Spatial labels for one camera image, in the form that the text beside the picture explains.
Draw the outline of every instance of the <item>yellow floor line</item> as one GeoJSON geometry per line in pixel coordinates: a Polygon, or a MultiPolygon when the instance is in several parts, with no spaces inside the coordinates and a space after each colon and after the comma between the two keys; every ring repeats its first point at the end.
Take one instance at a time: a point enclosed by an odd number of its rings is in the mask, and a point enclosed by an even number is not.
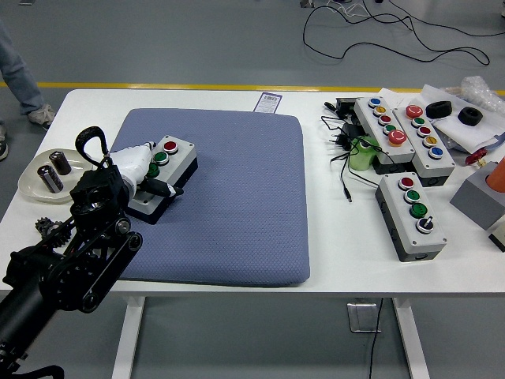
{"type": "MultiPolygon", "coordinates": [[[[156,83],[99,83],[99,82],[50,82],[38,83],[41,88],[106,88],[106,89],[199,89],[208,91],[299,91],[299,92],[378,92],[381,87],[332,87],[298,85],[256,85],[256,84],[156,84],[156,83]]],[[[403,93],[420,92],[420,88],[389,88],[403,93]]],[[[505,96],[505,90],[495,91],[505,96]]]]}

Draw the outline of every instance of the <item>blue cushion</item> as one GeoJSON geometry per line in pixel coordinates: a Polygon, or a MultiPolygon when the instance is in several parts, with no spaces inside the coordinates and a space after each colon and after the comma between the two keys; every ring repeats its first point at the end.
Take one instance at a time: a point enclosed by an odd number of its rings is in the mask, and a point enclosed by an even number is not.
{"type": "Polygon", "coordinates": [[[111,150],[194,143],[198,169],[156,225],[132,218],[144,244],[124,280],[282,287],[309,277],[305,169],[295,117],[136,109],[111,150]]]}

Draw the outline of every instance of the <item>white table leg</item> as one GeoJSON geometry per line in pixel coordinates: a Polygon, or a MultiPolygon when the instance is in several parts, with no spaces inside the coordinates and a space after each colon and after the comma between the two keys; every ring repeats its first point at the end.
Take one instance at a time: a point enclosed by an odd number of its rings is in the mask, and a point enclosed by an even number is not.
{"type": "Polygon", "coordinates": [[[393,298],[396,318],[402,334],[403,348],[409,364],[412,379],[429,379],[425,354],[417,333],[416,321],[408,298],[393,298]]]}
{"type": "Polygon", "coordinates": [[[118,354],[112,372],[112,379],[128,379],[132,374],[137,338],[144,311],[144,296],[130,296],[127,299],[125,320],[119,339],[118,354]]]}

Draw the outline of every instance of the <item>black rubber ring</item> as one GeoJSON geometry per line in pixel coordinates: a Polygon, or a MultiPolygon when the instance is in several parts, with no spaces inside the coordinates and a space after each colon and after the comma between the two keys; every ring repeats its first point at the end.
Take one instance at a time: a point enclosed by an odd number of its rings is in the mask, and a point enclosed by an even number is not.
{"type": "Polygon", "coordinates": [[[481,122],[482,113],[478,109],[472,107],[464,107],[461,109],[461,112],[459,112],[458,119],[465,125],[475,126],[481,122]]]}
{"type": "Polygon", "coordinates": [[[452,104],[450,101],[437,101],[426,106],[426,117],[431,119],[447,117],[451,113],[452,104]]]}

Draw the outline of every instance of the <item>small label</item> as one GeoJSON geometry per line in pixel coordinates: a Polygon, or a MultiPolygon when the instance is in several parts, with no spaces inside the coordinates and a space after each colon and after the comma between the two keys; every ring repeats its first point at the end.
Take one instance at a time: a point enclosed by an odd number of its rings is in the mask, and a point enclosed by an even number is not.
{"type": "Polygon", "coordinates": [[[254,107],[255,112],[260,113],[275,113],[281,102],[282,96],[275,93],[263,92],[258,103],[254,107]]]}

